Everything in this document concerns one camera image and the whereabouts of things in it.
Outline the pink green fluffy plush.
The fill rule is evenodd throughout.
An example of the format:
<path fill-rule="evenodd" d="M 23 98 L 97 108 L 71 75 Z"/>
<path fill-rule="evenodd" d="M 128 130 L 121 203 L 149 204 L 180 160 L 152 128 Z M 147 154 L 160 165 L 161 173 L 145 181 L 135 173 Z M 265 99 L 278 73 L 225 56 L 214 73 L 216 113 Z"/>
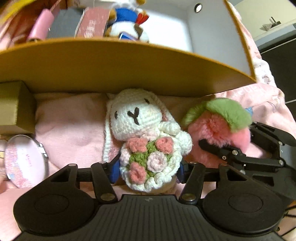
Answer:
<path fill-rule="evenodd" d="M 245 153 L 251 142 L 251 124 L 250 112 L 235 100 L 215 98 L 197 104 L 188 110 L 182 120 L 182 126 L 193 141 L 192 150 L 184 160 L 218 168 L 225 161 L 201 149 L 199 141 L 205 139 L 218 148 L 233 146 Z"/>

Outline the white crochet bunny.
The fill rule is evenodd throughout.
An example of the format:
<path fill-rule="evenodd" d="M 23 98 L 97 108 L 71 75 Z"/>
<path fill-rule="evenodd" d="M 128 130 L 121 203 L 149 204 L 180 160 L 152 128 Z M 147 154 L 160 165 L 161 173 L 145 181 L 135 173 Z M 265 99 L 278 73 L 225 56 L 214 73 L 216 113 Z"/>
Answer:
<path fill-rule="evenodd" d="M 110 162 L 112 142 L 121 142 L 121 178 L 130 189 L 147 194 L 173 189 L 193 146 L 164 103 L 143 89 L 125 89 L 107 103 L 104 132 L 102 161 Z"/>

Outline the round pink compact mirror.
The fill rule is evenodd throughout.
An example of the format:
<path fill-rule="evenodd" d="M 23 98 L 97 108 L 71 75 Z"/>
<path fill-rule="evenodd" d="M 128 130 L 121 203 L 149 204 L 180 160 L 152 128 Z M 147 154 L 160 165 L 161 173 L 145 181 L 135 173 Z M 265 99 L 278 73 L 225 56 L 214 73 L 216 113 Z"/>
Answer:
<path fill-rule="evenodd" d="M 4 151 L 4 169 L 18 188 L 38 185 L 49 176 L 48 155 L 43 144 L 27 135 L 11 137 Z"/>

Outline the gold small box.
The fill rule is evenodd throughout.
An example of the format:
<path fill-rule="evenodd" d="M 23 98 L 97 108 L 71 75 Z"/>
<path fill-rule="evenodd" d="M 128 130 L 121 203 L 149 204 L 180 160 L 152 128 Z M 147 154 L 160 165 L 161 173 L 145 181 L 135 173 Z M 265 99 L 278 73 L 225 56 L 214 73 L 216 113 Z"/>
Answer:
<path fill-rule="evenodd" d="M 1 134 L 35 132 L 36 100 L 22 81 L 1 83 Z"/>

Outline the blue tag plush doll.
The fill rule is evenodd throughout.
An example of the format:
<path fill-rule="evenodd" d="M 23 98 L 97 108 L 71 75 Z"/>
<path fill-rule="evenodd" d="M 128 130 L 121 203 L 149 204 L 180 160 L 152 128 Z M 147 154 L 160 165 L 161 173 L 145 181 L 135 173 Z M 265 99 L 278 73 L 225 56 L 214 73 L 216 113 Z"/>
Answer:
<path fill-rule="evenodd" d="M 111 5 L 106 37 L 125 40 L 149 42 L 149 37 L 142 24 L 149 19 L 149 15 L 140 7 L 146 0 L 117 1 Z"/>

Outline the dark grey gift box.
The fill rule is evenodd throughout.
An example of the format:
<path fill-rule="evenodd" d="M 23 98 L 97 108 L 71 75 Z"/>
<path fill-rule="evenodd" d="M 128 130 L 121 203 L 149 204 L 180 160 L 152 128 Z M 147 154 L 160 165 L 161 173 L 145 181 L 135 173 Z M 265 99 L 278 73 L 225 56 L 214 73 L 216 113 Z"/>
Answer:
<path fill-rule="evenodd" d="M 74 37 L 83 13 L 84 9 L 81 8 L 60 10 L 48 31 L 47 39 Z"/>

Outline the pink quilt bedding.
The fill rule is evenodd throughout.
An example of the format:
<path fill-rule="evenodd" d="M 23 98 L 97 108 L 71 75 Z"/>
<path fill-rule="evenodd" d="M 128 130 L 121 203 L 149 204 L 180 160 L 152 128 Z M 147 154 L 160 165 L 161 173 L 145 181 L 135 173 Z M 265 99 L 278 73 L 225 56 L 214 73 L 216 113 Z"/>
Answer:
<path fill-rule="evenodd" d="M 227 97 L 240 102 L 245 108 L 252 108 L 255 121 L 294 135 L 295 120 L 285 105 L 285 95 L 276 87 L 269 66 L 259 56 L 257 46 L 243 25 L 239 13 L 233 5 L 231 8 L 238 18 L 251 55 L 255 83 L 203 96 L 153 93 L 164 103 L 178 123 L 182 121 L 186 112 L 199 102 Z M 86 168 L 102 160 L 106 105 L 118 92 L 31 93 L 37 102 L 34 133 L 49 156 L 50 173 L 55 173 L 69 163 Z"/>

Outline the orange cardboard storage box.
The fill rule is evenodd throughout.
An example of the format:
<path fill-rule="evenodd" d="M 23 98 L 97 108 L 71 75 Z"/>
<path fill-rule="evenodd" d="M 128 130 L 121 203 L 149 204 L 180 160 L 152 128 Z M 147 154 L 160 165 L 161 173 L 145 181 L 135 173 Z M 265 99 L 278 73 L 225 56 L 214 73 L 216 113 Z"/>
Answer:
<path fill-rule="evenodd" d="M 9 1 L 1 9 L 1 82 L 33 93 L 144 88 L 203 96 L 255 83 L 254 66 L 228 1 L 147 1 L 149 42 L 64 37 L 28 42 L 43 9 L 105 8 L 117 1 Z"/>

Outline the pink printed box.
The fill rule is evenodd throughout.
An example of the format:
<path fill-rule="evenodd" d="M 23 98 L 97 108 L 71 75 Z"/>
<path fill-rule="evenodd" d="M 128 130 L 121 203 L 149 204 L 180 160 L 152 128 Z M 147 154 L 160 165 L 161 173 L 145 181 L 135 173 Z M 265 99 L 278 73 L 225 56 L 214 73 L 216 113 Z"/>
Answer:
<path fill-rule="evenodd" d="M 86 8 L 75 31 L 76 38 L 103 37 L 109 18 L 109 9 Z"/>

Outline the pink cylinder bottle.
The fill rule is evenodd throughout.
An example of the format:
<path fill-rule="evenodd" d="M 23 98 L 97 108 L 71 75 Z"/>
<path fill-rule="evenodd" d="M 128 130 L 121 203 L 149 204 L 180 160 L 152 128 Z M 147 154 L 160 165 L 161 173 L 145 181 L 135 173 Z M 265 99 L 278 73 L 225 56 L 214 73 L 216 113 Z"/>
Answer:
<path fill-rule="evenodd" d="M 53 21 L 54 15 L 52 12 L 49 9 L 43 9 L 32 27 L 27 41 L 35 42 L 45 40 Z"/>

